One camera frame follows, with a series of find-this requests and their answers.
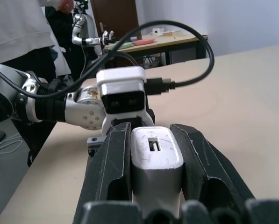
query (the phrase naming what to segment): floor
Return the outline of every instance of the floor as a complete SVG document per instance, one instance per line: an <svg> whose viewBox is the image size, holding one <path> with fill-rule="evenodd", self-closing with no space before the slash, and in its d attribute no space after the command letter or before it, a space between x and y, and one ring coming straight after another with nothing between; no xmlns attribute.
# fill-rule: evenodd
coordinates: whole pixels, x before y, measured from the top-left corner
<svg viewBox="0 0 279 224"><path fill-rule="evenodd" d="M7 134L6 138L18 133L11 120L1 122L0 131ZM17 144L19 143L10 145L5 150L11 150ZM28 152L29 148L23 141L22 145L13 153L0 155L0 213L28 170Z"/></svg>

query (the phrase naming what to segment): wooden table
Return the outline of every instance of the wooden table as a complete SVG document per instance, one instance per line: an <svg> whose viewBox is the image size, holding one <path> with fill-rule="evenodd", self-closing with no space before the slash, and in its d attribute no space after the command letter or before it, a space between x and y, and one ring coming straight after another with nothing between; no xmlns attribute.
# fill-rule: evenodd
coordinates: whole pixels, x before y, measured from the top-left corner
<svg viewBox="0 0 279 224"><path fill-rule="evenodd" d="M208 39L207 35L203 35L203 37L206 40ZM134 58L164 52L166 65L171 64L170 53L175 50L195 48L196 59L206 58L206 50L204 46L193 34L190 33L186 33L184 36L179 37L143 35L142 38L155 38L155 42L145 45L132 46L118 51L128 53Z"/></svg>
<svg viewBox="0 0 279 224"><path fill-rule="evenodd" d="M180 81L197 76L207 64L207 59L194 60L146 74ZM200 130L230 159L255 197L279 197L279 46L217 57L204 81L149 97L149 104L156 125L181 123ZM86 139L97 134L57 123L0 224L71 224L86 168Z"/></svg>

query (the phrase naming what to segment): white cable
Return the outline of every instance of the white cable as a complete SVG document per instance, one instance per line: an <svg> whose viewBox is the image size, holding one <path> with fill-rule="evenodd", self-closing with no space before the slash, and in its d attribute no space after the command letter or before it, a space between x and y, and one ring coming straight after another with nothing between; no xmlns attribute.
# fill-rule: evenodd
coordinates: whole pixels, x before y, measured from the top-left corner
<svg viewBox="0 0 279 224"><path fill-rule="evenodd" d="M3 143L5 143L5 142L7 142L7 141L11 141L11 140L15 140L15 139L20 139L20 140L13 141L13 142L11 142L11 143L9 143L9 144L7 144L7 145L1 146L1 147L0 147L0 150L2 150L3 148L5 148L5 147L7 147L7 146L10 146L10 145L12 145L12 144L14 144L14 143L16 143L16 142L20 142L20 144L19 144L16 148L14 148L13 150L8 151L8 152L1 152L0 154L12 153L12 152L14 152L15 150L17 150L17 148L19 148L19 147L22 145L22 143L23 143L22 137L21 137L21 136L17 136L17 137L16 137L16 135L18 135L18 134L19 134L19 133L15 134L15 135L13 135L13 136L11 136L11 137L9 137L8 139L5 139L5 140L1 141L1 142L0 142L0 145L3 144Z"/></svg>
<svg viewBox="0 0 279 224"><path fill-rule="evenodd" d="M84 55L84 65L83 65L83 69L80 73L80 77L82 76L82 73L84 72L84 69L85 69L85 65L86 65L86 56L85 56L85 52L84 52L84 49L83 47L81 46L81 49L82 49L82 52L83 52L83 55Z"/></svg>

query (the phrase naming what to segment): door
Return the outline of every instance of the door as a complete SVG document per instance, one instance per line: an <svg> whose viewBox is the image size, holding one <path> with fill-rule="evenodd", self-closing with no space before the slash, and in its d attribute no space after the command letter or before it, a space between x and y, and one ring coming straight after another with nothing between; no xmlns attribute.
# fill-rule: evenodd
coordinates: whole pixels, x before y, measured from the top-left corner
<svg viewBox="0 0 279 224"><path fill-rule="evenodd" d="M135 0L91 0L97 31L114 31L115 38L122 38L131 29L138 27Z"/></svg>

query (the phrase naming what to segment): white box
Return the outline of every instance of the white box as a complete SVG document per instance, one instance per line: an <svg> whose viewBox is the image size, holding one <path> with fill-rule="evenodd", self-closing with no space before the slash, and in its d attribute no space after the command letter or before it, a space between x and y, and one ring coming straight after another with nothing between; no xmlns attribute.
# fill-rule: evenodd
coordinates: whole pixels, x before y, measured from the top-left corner
<svg viewBox="0 0 279 224"><path fill-rule="evenodd" d="M164 32L164 28L153 28L152 34L162 36L163 32Z"/></svg>
<svg viewBox="0 0 279 224"><path fill-rule="evenodd" d="M185 36L185 32L183 30L173 30L173 31L166 31L162 33L163 36Z"/></svg>

